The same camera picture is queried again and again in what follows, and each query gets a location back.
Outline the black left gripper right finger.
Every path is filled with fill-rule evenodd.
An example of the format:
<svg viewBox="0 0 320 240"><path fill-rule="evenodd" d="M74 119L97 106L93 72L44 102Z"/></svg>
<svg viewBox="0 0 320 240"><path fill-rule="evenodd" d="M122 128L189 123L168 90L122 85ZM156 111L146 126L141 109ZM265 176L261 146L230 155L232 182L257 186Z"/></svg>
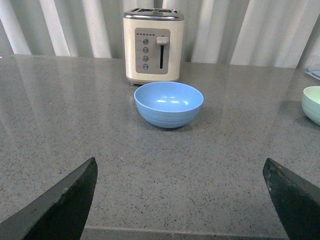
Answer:
<svg viewBox="0 0 320 240"><path fill-rule="evenodd" d="M271 158L263 177L279 220L291 240L320 238L320 188Z"/></svg>

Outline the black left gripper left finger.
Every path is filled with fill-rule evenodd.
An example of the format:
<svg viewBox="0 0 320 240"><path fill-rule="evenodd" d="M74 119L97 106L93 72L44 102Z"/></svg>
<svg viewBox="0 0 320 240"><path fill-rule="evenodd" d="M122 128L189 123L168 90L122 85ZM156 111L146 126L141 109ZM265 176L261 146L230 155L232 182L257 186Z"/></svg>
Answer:
<svg viewBox="0 0 320 240"><path fill-rule="evenodd" d="M2 240L79 240L91 208L98 166L94 157L0 224Z"/></svg>

